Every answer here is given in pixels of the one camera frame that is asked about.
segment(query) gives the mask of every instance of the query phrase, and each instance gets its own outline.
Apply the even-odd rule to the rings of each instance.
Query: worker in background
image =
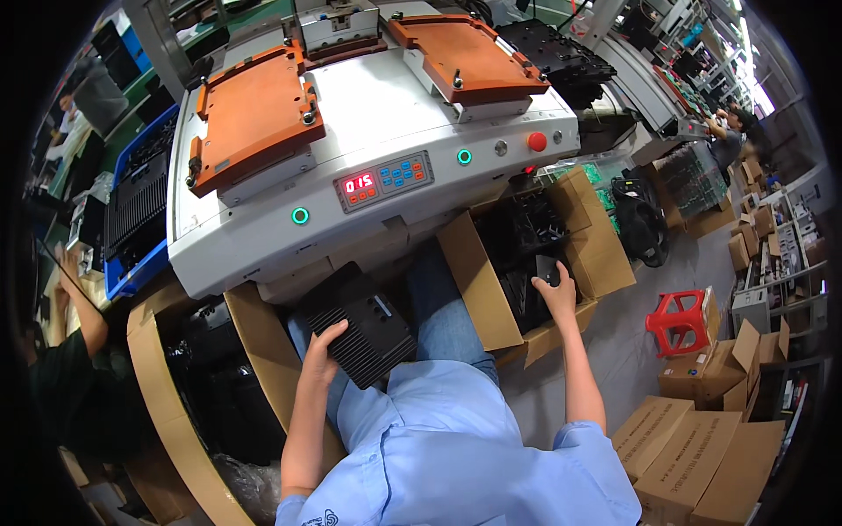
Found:
[[[57,445],[98,462],[125,462],[155,437],[152,420],[130,360],[106,348],[108,325],[82,293],[76,257],[57,247],[56,258],[61,265],[51,321],[56,347],[37,348],[31,331],[24,345],[33,398]],[[80,327],[64,338],[70,302]]]
[[[408,275],[418,357],[386,393],[359,390],[328,356],[347,321],[311,336],[280,460],[276,526],[320,524],[629,524],[641,506],[611,441],[575,316],[576,291],[533,278],[561,332],[567,423],[552,451],[526,448],[438,245]],[[322,479],[325,411],[349,451]]]
[[[731,186],[728,167],[739,157],[746,141],[745,134],[757,123],[757,117],[739,107],[732,107],[728,111],[718,109],[717,117],[725,119],[726,125],[720,125],[715,119],[706,119],[712,137],[711,154],[717,160],[725,184]]]
[[[68,134],[76,124],[76,117],[79,112],[76,104],[73,103],[73,91],[65,86],[58,96],[58,107],[64,112],[61,117],[61,124],[58,127],[59,133]]]

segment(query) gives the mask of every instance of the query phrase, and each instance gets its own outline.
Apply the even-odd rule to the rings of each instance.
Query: control panel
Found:
[[[350,214],[433,181],[433,169],[425,150],[334,179],[333,186],[342,210]]]

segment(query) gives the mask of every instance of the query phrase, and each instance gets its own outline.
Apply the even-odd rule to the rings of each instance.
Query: blue jeans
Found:
[[[407,283],[418,323],[417,360],[465,362],[499,385],[494,356],[482,348],[438,242],[431,242],[421,251],[409,269]],[[290,317],[286,328],[303,361],[312,330],[298,313]],[[328,420],[335,428],[338,428],[337,413],[346,388],[357,389],[357,386],[349,382],[348,375],[340,368],[328,391]]]

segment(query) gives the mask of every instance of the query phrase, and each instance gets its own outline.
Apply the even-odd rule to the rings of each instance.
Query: green shirt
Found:
[[[81,330],[37,355],[29,382],[42,422],[59,444],[108,463],[140,452],[154,428],[128,359],[103,351],[91,360]]]

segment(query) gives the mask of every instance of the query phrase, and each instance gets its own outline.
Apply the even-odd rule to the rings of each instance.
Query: red emergency stop button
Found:
[[[537,131],[526,138],[526,145],[535,151],[544,151],[546,148],[546,135]]]

